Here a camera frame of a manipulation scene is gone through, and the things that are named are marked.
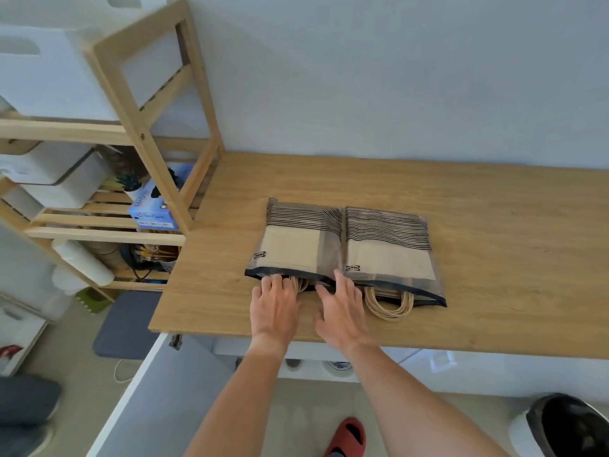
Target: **hand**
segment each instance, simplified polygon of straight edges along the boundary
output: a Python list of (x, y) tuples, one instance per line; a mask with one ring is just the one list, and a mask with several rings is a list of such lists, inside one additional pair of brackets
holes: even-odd
[(261, 284), (252, 289), (250, 350), (277, 354), (283, 359), (296, 333), (299, 309), (290, 279), (281, 279), (279, 274), (263, 277)]
[(334, 295), (323, 285), (315, 286), (323, 305), (323, 312), (316, 317), (315, 330), (326, 343), (349, 359), (353, 349), (358, 345), (376, 345), (376, 343), (366, 325), (361, 290), (338, 269), (334, 270), (334, 276), (336, 277)]

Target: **forearm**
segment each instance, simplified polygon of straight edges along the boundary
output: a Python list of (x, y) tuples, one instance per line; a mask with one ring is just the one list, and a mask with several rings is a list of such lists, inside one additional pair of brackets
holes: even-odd
[(378, 346), (348, 357), (370, 398), (390, 457), (507, 457), (465, 415), (445, 403)]
[(197, 431), (185, 457), (258, 457), (283, 356), (251, 346)]

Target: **open cabinet door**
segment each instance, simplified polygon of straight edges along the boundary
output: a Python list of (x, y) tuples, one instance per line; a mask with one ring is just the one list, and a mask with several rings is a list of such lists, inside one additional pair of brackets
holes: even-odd
[(197, 339), (161, 334), (87, 457), (180, 456), (232, 376)]

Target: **left hand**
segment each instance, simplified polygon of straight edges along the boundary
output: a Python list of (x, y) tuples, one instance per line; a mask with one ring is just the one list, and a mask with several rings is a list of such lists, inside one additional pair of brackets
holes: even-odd
[(252, 289), (250, 350), (283, 358), (296, 333), (299, 309), (290, 279), (282, 279), (279, 274), (263, 277), (260, 285)]

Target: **wooden shelving unit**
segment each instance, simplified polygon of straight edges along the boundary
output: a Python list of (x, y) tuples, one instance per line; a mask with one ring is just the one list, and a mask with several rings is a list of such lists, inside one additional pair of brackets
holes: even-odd
[[(175, 29), (178, 36), (183, 65), (154, 96), (138, 107), (119, 65), (171, 29)], [(0, 219), (32, 240), (60, 264), (66, 263), (50, 247), (50, 241), (55, 238), (184, 245), (193, 223), (194, 212), (200, 203), (200, 195), (205, 190), (204, 178), (206, 175), (208, 178), (211, 176), (215, 167), (214, 161), (224, 152), (199, 40), (187, 1), (178, 0), (143, 17), (83, 50), (83, 54), (115, 109), (119, 121), (37, 119), (8, 111), (0, 114), (0, 138), (134, 146), (178, 223), (180, 232), (167, 234), (138, 230), (127, 211), (131, 199), (112, 185), (101, 186), (83, 208), (46, 208), (31, 222), (21, 217), (5, 202), (0, 202)], [(153, 137), (150, 133), (152, 125), (190, 83), (195, 84), (199, 93), (210, 137)], [(163, 152), (169, 150), (198, 154), (193, 171), (180, 191), (175, 187), (163, 158)], [(0, 197), (12, 187), (14, 184), (10, 180), (0, 178)], [(75, 271), (80, 278), (98, 288), (86, 276)], [(161, 284), (133, 282), (130, 277), (133, 280), (134, 276), (128, 276), (123, 270), (115, 272), (116, 281), (107, 288), (98, 289), (106, 296), (114, 296), (112, 289), (160, 289)], [(156, 276), (159, 280), (167, 278), (166, 273), (158, 273)]]

